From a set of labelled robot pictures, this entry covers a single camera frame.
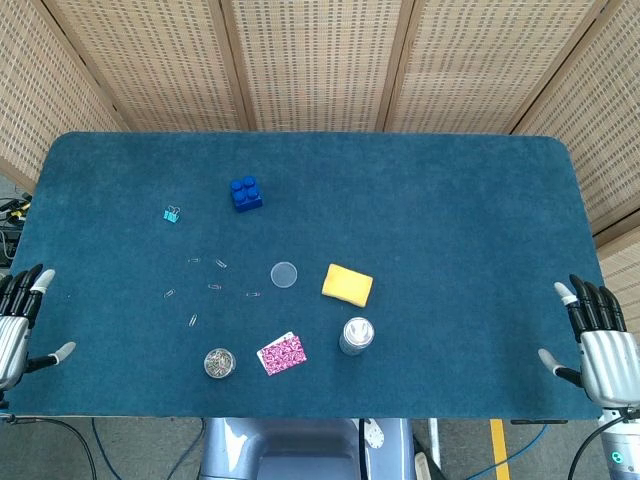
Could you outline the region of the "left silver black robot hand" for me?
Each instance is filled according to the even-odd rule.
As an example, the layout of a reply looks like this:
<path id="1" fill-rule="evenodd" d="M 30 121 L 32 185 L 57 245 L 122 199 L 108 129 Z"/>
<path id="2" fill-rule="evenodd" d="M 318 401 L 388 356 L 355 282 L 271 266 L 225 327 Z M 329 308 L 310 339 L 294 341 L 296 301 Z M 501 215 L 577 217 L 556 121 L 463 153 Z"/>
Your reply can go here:
<path id="1" fill-rule="evenodd" d="M 59 365 L 76 348 L 76 343 L 71 341 L 40 357 L 30 357 L 28 353 L 42 299 L 54 277 L 53 269 L 44 270 L 42 264 L 37 264 L 30 270 L 1 279 L 2 409 L 8 405 L 4 393 L 14 388 L 25 374 Z"/>

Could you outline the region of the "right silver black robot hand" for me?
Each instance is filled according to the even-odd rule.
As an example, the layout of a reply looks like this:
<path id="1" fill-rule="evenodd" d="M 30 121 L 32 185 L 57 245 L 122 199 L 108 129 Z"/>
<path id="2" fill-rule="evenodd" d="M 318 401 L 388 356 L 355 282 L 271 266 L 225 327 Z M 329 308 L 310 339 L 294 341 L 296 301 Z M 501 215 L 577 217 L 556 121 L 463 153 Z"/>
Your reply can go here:
<path id="1" fill-rule="evenodd" d="M 603 409 L 639 406 L 639 345 L 628 330 L 621 305 L 604 286 L 569 276 L 554 290 L 564 305 L 580 357 L 580 368 L 571 369 L 546 349 L 538 356 L 554 376 L 585 391 Z"/>

